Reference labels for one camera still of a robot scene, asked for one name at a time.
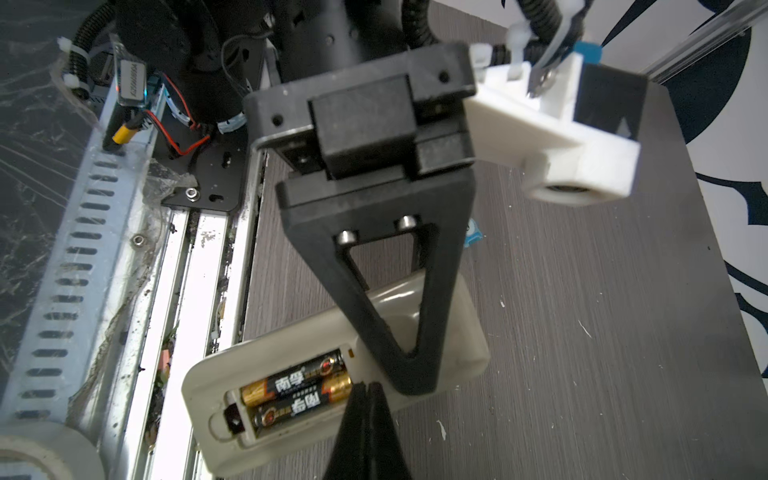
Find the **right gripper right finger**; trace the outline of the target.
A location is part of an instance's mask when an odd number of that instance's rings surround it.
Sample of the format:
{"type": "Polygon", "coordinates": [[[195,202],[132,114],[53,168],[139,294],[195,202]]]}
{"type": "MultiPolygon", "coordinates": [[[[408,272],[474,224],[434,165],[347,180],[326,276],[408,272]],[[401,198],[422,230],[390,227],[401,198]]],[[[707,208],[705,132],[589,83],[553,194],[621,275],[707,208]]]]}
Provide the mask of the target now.
{"type": "Polygon", "coordinates": [[[368,479],[411,479],[383,386],[368,386],[368,479]]]}

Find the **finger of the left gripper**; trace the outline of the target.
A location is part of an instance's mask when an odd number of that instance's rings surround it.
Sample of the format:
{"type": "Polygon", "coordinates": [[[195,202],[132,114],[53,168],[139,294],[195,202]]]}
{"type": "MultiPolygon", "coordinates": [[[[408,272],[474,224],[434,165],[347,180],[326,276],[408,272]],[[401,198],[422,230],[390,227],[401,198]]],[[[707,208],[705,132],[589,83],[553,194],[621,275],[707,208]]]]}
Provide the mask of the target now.
{"type": "Polygon", "coordinates": [[[287,239],[401,394],[437,387],[475,185],[470,168],[412,179],[390,167],[341,180],[316,172],[276,186],[287,239]],[[425,275],[418,329],[403,347],[367,293],[416,272],[425,275]]]}

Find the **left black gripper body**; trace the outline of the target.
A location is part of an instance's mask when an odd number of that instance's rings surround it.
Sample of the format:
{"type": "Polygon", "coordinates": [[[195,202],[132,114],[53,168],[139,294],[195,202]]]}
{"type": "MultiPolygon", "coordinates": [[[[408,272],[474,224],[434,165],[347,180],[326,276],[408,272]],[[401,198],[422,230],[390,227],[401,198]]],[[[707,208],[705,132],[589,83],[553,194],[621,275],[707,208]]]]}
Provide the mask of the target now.
{"type": "Polygon", "coordinates": [[[250,143],[301,175],[342,179],[393,165],[425,176],[473,156],[465,43],[440,43],[266,90],[243,101],[250,143]]]}

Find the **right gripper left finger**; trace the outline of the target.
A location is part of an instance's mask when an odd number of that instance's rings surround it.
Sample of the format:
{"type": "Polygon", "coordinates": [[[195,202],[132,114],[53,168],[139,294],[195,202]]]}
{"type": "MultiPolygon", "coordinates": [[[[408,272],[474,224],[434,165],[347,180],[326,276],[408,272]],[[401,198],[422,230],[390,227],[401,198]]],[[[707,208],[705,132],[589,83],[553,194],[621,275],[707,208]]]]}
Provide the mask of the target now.
{"type": "Polygon", "coordinates": [[[336,436],[334,448],[323,478],[364,479],[367,474],[367,388],[364,383],[352,386],[336,436]]]}

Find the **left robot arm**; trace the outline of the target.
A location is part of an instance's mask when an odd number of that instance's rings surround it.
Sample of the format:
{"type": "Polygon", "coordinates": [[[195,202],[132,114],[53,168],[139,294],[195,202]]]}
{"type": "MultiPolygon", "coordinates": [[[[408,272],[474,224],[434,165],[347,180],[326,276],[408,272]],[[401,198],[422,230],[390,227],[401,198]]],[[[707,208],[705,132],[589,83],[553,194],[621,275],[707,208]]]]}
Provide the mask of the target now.
{"type": "Polygon", "coordinates": [[[435,390],[448,299],[475,196],[481,81],[509,66],[502,45],[438,38],[426,1],[106,1],[62,44],[61,80],[91,97],[91,53],[105,33],[126,105],[110,149],[144,125],[158,75],[191,154],[246,135],[291,169],[276,188],[286,237],[346,315],[394,388],[435,390]],[[416,343],[399,346],[352,258],[360,245],[414,239],[425,276],[416,343]]]}

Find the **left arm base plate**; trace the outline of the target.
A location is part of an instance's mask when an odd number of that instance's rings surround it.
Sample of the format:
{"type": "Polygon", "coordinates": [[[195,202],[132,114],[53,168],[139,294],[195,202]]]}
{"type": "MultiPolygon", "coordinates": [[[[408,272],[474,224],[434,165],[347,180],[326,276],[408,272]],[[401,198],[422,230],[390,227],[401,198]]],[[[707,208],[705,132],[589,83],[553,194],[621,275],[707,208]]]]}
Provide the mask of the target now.
{"type": "Polygon", "coordinates": [[[249,163],[248,135],[244,127],[217,135],[178,159],[170,159],[168,152],[165,145],[158,145],[155,158],[184,180],[178,180],[162,198],[163,206],[223,213],[240,208],[249,163]]]}

